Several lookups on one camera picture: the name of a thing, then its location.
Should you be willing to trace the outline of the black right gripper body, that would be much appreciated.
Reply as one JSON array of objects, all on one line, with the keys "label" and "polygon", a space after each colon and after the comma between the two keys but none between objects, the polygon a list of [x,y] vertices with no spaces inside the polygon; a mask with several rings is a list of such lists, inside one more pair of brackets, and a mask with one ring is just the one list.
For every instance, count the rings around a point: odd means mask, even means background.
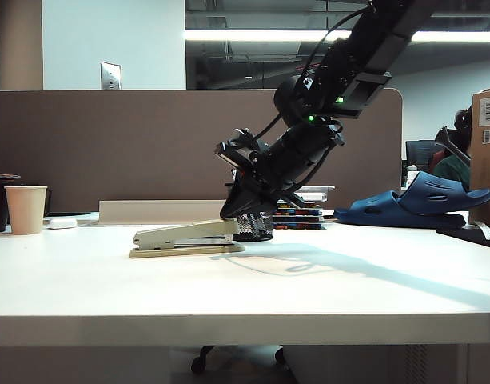
[{"label": "black right gripper body", "polygon": [[253,174],[266,195],[293,192],[300,175],[314,169],[327,151],[345,144],[342,129],[340,122],[301,122],[267,149],[251,152]]}]

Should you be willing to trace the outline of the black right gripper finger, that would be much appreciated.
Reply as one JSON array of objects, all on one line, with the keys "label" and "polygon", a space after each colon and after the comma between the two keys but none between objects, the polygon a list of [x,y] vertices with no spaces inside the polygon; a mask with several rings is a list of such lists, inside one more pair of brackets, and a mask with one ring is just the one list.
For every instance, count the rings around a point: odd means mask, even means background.
[{"label": "black right gripper finger", "polygon": [[302,209],[306,207],[304,199],[295,193],[281,195],[280,198],[277,200],[277,205],[287,205],[297,209]]},{"label": "black right gripper finger", "polygon": [[244,214],[271,214],[277,208],[277,201],[261,190],[254,190],[246,181],[235,179],[228,184],[229,193],[220,210],[221,218],[236,218]]}]

